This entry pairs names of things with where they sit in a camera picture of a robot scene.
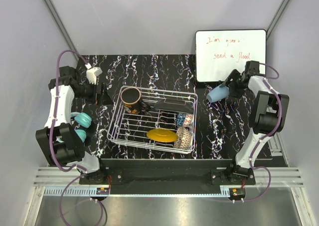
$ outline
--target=wire basket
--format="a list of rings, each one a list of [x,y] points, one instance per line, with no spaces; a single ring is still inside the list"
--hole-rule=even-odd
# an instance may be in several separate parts
[[[150,150],[160,150],[181,154],[189,154],[195,148],[197,95],[195,93],[177,92],[169,90],[157,90],[137,87],[142,93],[142,99],[151,106],[149,112],[139,115],[132,115],[125,111],[120,96],[122,91],[130,86],[123,86],[120,90],[114,114],[110,123],[107,138],[111,142]],[[187,149],[173,148],[174,143],[161,143],[147,137],[147,132],[151,129],[168,129],[177,131],[177,112],[155,110],[155,103],[161,99],[184,100],[192,105],[194,109],[194,120],[189,125],[188,130],[192,136],[192,144]]]

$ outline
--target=teal headphones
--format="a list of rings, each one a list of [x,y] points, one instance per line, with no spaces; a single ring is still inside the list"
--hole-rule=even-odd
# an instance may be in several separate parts
[[[89,128],[92,123],[92,118],[85,113],[79,112],[71,112],[71,118],[74,117],[74,120],[84,128]],[[86,132],[85,130],[75,130],[76,134],[80,137],[82,142],[86,139]]]

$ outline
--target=white wall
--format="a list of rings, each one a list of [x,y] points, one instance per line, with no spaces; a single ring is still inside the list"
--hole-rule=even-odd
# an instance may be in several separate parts
[[[319,1],[292,0],[267,44],[267,61],[281,74],[272,84],[290,96],[282,131],[319,223]]]
[[[0,0],[0,225],[19,226],[38,166],[35,139],[50,106],[48,83],[67,46],[42,0]],[[75,65],[72,56],[62,64]]]
[[[267,29],[282,0],[52,0],[81,54],[190,54],[195,32]]]

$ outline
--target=black marble surface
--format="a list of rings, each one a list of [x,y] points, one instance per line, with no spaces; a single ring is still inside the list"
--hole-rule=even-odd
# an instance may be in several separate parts
[[[216,84],[195,80],[195,55],[90,55],[92,66],[101,67],[99,80],[106,83],[108,93],[116,101],[123,85],[144,88],[195,92],[198,95],[196,147],[190,154],[177,154],[114,145],[107,140],[113,106],[89,105],[75,99],[72,111],[85,112],[93,119],[87,129],[86,150],[101,158],[121,159],[232,159],[243,146],[249,133],[248,117],[254,95],[247,90],[240,99],[227,98],[207,103],[207,93]],[[79,61],[78,70],[85,82],[86,68]],[[268,144],[259,159],[271,159]]]

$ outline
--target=metal floor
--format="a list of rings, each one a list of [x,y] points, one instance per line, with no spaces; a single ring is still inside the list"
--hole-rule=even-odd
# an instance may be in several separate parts
[[[256,188],[249,188],[247,198],[259,193]],[[84,199],[65,197],[63,211]],[[219,198],[109,197],[103,203],[108,213],[107,226],[301,226],[292,194],[283,188],[270,188],[260,200],[234,205]],[[98,221],[100,212],[98,205],[85,202],[65,218],[72,226],[91,226]],[[65,225],[59,218],[59,197],[43,197],[35,225]]]

